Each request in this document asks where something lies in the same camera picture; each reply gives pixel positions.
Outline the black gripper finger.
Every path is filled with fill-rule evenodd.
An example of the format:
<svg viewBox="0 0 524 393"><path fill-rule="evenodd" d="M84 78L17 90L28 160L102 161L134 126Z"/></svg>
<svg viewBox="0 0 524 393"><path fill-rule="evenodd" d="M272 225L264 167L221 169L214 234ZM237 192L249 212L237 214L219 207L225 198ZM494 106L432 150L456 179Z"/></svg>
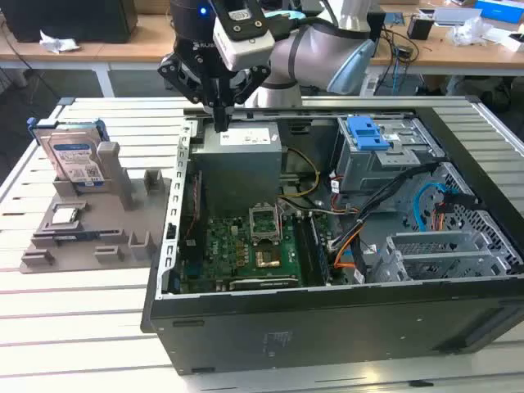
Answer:
<svg viewBox="0 0 524 393"><path fill-rule="evenodd" d="M179 54L168 54L160 62L158 73L191 103L204 106L212 115L216 132L226 131L226 107L219 100L219 80L211 77L202 54L186 59Z"/></svg>
<svg viewBox="0 0 524 393"><path fill-rule="evenodd" d="M235 105L244 104L269 75L269 65L256 65L236 72L232 78L223 82L223 131L228 130Z"/></svg>

